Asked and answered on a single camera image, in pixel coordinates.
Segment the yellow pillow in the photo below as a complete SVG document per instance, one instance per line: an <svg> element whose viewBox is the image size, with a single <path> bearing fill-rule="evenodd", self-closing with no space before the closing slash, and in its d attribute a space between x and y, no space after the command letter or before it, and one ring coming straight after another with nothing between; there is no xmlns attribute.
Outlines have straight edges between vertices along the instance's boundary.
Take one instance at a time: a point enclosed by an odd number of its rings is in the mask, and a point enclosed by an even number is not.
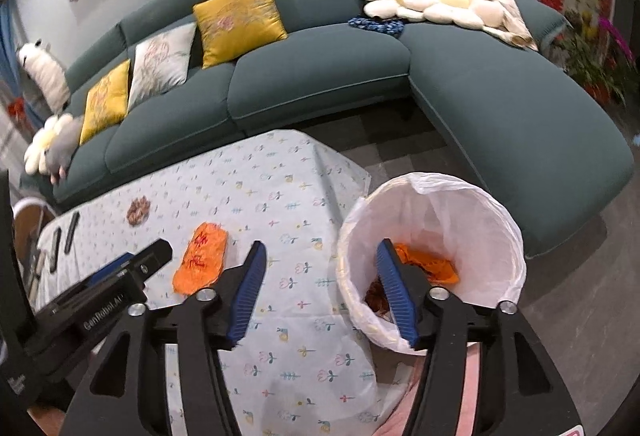
<svg viewBox="0 0 640 436"><path fill-rule="evenodd" d="M202 35L202 68L287 39L274 0L209 0L193 7Z"/></svg>
<svg viewBox="0 0 640 436"><path fill-rule="evenodd" d="M130 63L126 60L117 65L87 93L80 145L127 116Z"/></svg>

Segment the tablecloth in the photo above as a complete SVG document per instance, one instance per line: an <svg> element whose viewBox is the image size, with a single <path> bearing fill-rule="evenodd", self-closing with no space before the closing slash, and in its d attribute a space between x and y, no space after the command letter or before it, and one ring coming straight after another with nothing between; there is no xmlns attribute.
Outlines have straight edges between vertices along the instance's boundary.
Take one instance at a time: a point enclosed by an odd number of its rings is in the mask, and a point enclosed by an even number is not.
<svg viewBox="0 0 640 436"><path fill-rule="evenodd" d="M172 276L202 222L229 233L225 268L239 265L255 239L268 251L268 269L246 337L220 352L225 382L243 435L367 436L406 390L412 368L388 352L374 365L369 342L351 324L335 282L340 225L370 177L344 156L292 130L241 140L145 176L79 206L70 254L58 271L46 266L36 308L126 251L157 238L174 259L146 283L148 305L183 301ZM151 201L145 223L126 221L130 202ZM72 211L44 229L48 249ZM168 345L167 392L174 436L186 434L177 347Z"/></svg>

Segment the pink fabric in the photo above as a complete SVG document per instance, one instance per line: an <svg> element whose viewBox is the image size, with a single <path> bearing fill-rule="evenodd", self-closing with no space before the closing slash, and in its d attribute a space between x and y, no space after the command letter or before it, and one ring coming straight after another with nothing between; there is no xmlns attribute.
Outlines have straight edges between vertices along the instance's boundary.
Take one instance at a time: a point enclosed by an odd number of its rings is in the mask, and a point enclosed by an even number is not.
<svg viewBox="0 0 640 436"><path fill-rule="evenodd" d="M409 387L391 416L384 422L373 436L402 436L404 426L414 404L415 393L420 383L424 357L415 361L414 372L409 379ZM465 385L462 392L462 405L456 436L471 436L476 415L478 400L478 378L480 375L480 344L474 344L466 350Z"/></svg>

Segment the trash bin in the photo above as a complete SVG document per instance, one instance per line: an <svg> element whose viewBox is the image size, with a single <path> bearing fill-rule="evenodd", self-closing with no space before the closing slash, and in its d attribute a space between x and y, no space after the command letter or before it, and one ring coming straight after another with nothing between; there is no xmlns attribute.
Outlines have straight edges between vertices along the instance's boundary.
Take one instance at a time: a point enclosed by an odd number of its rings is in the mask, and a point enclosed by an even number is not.
<svg viewBox="0 0 640 436"><path fill-rule="evenodd" d="M338 237L337 281L356 328L383 348L415 352L395 324L364 302L376 278L376 248L389 238L453 261L462 301L495 307L517 302L526 264L522 235L511 215L481 188L447 174L412 172L361 198Z"/></svg>

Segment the gray plush toy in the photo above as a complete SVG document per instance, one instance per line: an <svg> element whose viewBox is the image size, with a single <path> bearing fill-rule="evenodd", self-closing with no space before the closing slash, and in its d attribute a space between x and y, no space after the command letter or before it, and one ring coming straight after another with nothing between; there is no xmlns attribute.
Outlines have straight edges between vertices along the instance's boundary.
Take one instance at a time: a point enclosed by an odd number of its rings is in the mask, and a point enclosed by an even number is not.
<svg viewBox="0 0 640 436"><path fill-rule="evenodd" d="M83 123L84 115L69 122L45 152L44 158L51 175L51 183L56 184L59 179L66 178L66 170L71 165L71 159L80 145Z"/></svg>

